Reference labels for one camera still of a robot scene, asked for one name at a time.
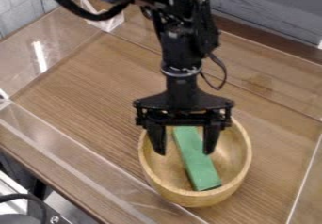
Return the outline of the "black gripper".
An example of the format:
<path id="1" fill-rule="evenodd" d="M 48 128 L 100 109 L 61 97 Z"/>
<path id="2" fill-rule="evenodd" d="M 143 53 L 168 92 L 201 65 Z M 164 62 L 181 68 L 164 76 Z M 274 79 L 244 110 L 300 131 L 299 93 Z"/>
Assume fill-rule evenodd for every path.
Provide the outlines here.
<path id="1" fill-rule="evenodd" d="M 164 126 L 195 125 L 204 126 L 204 154 L 212 154 L 221 129 L 231 126 L 233 102 L 201 91 L 195 75 L 167 76 L 165 91 L 135 100 L 133 107 L 155 153 L 165 155 Z"/>

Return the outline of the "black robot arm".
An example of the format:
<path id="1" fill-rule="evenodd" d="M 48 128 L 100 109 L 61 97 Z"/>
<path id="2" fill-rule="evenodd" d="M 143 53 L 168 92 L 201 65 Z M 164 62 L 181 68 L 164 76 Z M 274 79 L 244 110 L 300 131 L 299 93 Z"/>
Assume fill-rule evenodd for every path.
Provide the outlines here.
<path id="1" fill-rule="evenodd" d="M 212 51 L 219 46 L 209 0 L 104 0 L 129 2 L 153 23 L 161 49 L 160 71 L 165 91 L 133 101 L 136 125 L 148 134 L 153 151 L 165 154 L 165 128 L 200 126 L 204 131 L 203 153 L 215 150 L 220 132 L 231 125 L 233 102 L 200 90 L 203 59 L 219 62 Z"/>

